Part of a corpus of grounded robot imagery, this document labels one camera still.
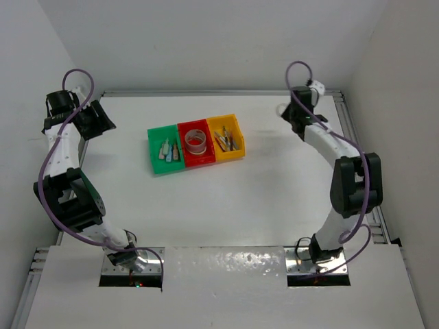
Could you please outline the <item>small white tape roll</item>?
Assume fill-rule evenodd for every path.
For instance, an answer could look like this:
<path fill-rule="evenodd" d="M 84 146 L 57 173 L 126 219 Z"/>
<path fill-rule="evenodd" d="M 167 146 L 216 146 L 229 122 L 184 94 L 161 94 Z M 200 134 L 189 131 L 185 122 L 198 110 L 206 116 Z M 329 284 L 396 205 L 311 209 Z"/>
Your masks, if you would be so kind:
<path fill-rule="evenodd" d="M 284 112 L 288 109 L 288 104 L 287 103 L 281 103 L 279 105 L 277 105 L 277 107 L 275 108 L 275 113 L 278 117 L 282 117 L 284 115 Z"/>

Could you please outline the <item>pink eraser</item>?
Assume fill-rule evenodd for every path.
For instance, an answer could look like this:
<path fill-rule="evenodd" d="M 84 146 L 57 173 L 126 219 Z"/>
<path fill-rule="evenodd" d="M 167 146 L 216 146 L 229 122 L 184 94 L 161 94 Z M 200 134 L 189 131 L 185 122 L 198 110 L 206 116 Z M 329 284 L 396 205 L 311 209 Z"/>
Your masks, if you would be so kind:
<path fill-rule="evenodd" d="M 159 160 L 164 160 L 165 159 L 165 155 L 163 154 L 163 150 L 162 149 L 159 151 L 158 159 Z"/>

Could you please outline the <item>green eraser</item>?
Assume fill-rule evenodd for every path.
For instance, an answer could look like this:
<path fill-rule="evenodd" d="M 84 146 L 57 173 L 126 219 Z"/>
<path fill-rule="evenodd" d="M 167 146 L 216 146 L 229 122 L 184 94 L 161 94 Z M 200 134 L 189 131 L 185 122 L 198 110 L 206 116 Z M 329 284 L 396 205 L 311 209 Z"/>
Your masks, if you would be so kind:
<path fill-rule="evenodd" d="M 166 156 L 169 153 L 169 139 L 166 138 L 162 147 L 162 155 Z"/>

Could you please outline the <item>blue eraser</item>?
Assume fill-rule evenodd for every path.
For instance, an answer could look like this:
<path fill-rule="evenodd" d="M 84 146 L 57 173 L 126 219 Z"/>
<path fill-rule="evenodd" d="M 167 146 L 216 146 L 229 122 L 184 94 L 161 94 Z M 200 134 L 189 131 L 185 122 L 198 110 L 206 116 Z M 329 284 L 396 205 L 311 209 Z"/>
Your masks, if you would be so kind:
<path fill-rule="evenodd" d="M 168 153 L 166 155 L 165 161 L 166 162 L 171 162 L 172 159 L 173 159 L 173 151 L 172 151 L 172 148 L 170 147 L 169 151 L 168 151 Z"/>

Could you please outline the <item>orange eraser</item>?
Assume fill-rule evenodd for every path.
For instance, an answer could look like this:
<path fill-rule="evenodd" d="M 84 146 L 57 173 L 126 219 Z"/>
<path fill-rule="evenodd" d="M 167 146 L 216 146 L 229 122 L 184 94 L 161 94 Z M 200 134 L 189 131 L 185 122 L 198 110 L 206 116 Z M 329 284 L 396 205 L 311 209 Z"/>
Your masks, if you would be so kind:
<path fill-rule="evenodd" d="M 179 150 L 178 150 L 177 144 L 173 145 L 172 158 L 173 158 L 173 161 L 179 161 L 180 156 L 179 156 Z"/>

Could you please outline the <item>large white tape roll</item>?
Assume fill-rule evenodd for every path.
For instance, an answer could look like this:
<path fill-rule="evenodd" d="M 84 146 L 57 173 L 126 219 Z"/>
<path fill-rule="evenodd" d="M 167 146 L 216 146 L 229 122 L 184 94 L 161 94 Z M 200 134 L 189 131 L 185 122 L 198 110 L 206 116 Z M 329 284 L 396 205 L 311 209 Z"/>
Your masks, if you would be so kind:
<path fill-rule="evenodd" d="M 201 151 L 206 147 L 206 134 L 199 129 L 189 130 L 185 134 L 186 150 Z"/>

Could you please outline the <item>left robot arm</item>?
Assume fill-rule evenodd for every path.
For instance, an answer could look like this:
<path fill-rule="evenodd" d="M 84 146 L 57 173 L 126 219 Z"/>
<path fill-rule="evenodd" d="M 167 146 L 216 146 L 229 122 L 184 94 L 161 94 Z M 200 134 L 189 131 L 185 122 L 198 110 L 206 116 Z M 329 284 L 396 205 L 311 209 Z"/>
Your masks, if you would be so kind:
<path fill-rule="evenodd" d="M 80 88 L 46 96 L 48 115 L 43 134 L 54 152 L 43 171 L 43 181 L 34 183 L 34 192 L 44 193 L 48 208 L 58 220 L 57 228 L 65 227 L 99 244 L 114 266 L 141 272 L 136 237 L 104 218 L 104 201 L 80 166 L 81 143 L 115 129 L 115 124 L 97 100 L 86 104 L 70 123 L 64 123 L 84 99 Z"/>

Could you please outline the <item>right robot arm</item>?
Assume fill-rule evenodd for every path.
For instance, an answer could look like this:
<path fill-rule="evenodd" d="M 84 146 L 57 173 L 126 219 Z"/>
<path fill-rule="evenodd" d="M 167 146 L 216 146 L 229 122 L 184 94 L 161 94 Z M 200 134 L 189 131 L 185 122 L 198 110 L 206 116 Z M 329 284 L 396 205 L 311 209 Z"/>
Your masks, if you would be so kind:
<path fill-rule="evenodd" d="M 291 101 L 281 114 L 292 131 L 333 170 L 331 210 L 309 244 L 313 263 L 338 256 L 344 244 L 364 225 L 364 217 L 383 201 L 380 157 L 376 153 L 365 154 L 358 144 L 334 132 L 324 116 L 315 114 L 316 93 L 311 87 L 292 88 Z"/>

